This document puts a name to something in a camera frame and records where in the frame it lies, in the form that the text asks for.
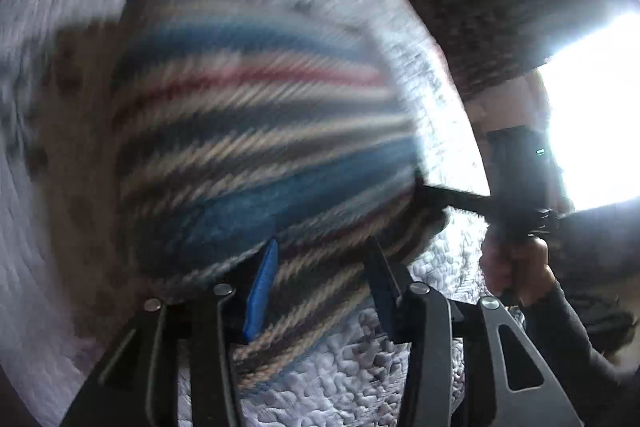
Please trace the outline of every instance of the blue stripe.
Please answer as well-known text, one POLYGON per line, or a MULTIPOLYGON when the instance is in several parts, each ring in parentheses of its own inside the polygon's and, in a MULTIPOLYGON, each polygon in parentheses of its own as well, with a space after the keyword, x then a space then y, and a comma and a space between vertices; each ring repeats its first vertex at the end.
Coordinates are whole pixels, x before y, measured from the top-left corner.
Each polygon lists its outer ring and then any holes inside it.
MULTIPOLYGON (((286 102, 274 103, 270 107, 250 106, 226 108, 206 113, 196 113, 172 122, 153 131, 147 131, 126 142, 118 152, 116 176, 124 176, 136 166, 148 161, 154 155, 178 152, 188 146, 200 146, 207 142, 223 140, 229 136, 240 136, 244 132, 274 130, 281 126, 304 125, 338 118, 400 115, 401 109, 395 102, 286 102)), ((379 136, 389 133, 380 130, 379 136)), ((339 137, 334 144, 325 144, 325 150, 340 145, 339 137)), ((268 155, 254 154, 255 165, 273 162, 268 155)))
POLYGON ((139 36, 120 59, 111 80, 111 90, 127 84, 150 66, 178 58, 229 50, 245 54, 262 52, 309 52, 316 55, 373 64, 359 42, 326 42, 309 28, 308 33, 276 28, 258 21, 227 20, 180 23, 156 28, 139 36))
POLYGON ((228 259, 417 165, 415 150, 413 139, 382 144, 141 221, 135 227, 140 267, 166 277, 228 259))
MULTIPOLYGON (((343 26, 337 26, 335 23, 324 22, 319 20, 313 20, 306 15, 303 15, 297 12, 295 9, 290 10, 272 10, 269 7, 261 6, 256 4, 255 2, 247 3, 245 0, 127 0, 127 5, 132 5, 132 15, 137 16, 141 12, 144 13, 146 3, 149 1, 159 2, 160 4, 167 4, 170 2, 171 4, 177 4, 178 9, 180 8, 179 3, 183 3, 184 7, 190 7, 192 5, 198 6, 199 2, 207 3, 206 7, 201 9, 195 8, 190 9, 184 13, 185 22, 190 20, 190 17, 196 16, 198 21, 202 21, 204 18, 208 18, 209 16, 222 16, 225 15, 227 17, 233 18, 234 20, 242 20, 247 19, 247 17, 258 17, 258 22, 268 22, 274 23, 276 26, 292 26, 296 29, 296 31, 302 30, 303 34, 312 33, 314 36, 318 36, 319 32, 324 33, 324 38, 330 39, 330 42, 335 44, 335 37, 338 38, 349 38, 349 40, 353 40, 355 35, 353 31, 344 28, 343 26), (222 2, 220 8, 216 7, 216 2, 222 2), (231 4, 232 6, 237 6, 238 9, 233 10, 232 12, 228 12, 228 6, 231 4), (314 28, 312 31, 309 31, 309 25, 313 24, 314 28)), ((160 22, 163 18, 162 14, 151 13, 152 17, 158 19, 160 22)))

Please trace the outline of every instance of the black clamp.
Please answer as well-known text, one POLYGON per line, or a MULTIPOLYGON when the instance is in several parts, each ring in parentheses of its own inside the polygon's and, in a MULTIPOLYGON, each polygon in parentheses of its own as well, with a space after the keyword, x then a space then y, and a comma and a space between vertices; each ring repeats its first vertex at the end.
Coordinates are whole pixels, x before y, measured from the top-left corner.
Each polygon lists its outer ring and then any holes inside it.
POLYGON ((277 266, 272 239, 196 301, 146 300, 97 363, 61 427, 177 426, 181 339, 189 341, 193 424, 242 426, 229 347, 262 330, 277 266))
POLYGON ((447 299, 389 263, 370 241, 365 270, 380 323, 395 343, 412 343, 398 427, 580 427, 538 350, 492 296, 447 299), (465 399, 451 414, 451 343, 463 340, 465 399))

